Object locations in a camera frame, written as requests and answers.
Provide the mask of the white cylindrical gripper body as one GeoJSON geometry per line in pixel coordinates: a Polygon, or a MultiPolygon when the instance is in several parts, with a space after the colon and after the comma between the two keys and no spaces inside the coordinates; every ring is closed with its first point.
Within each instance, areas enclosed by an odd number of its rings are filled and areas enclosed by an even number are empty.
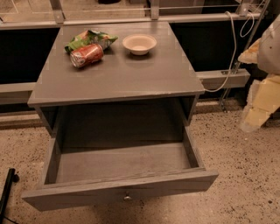
{"type": "Polygon", "coordinates": [[[257,67],[267,73],[262,80],[254,80],[250,86],[240,127],[245,132],[261,128],[270,116],[280,108],[280,49],[279,42],[274,40],[255,41],[257,67]]]}

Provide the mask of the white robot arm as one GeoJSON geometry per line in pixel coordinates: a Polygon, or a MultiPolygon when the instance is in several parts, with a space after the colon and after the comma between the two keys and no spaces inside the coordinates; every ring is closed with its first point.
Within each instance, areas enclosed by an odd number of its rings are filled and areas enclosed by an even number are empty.
{"type": "Polygon", "coordinates": [[[280,15],[238,60],[245,64],[257,64],[268,74],[262,81],[253,81],[242,112],[241,129],[252,132],[260,129],[280,108],[280,15]]]}

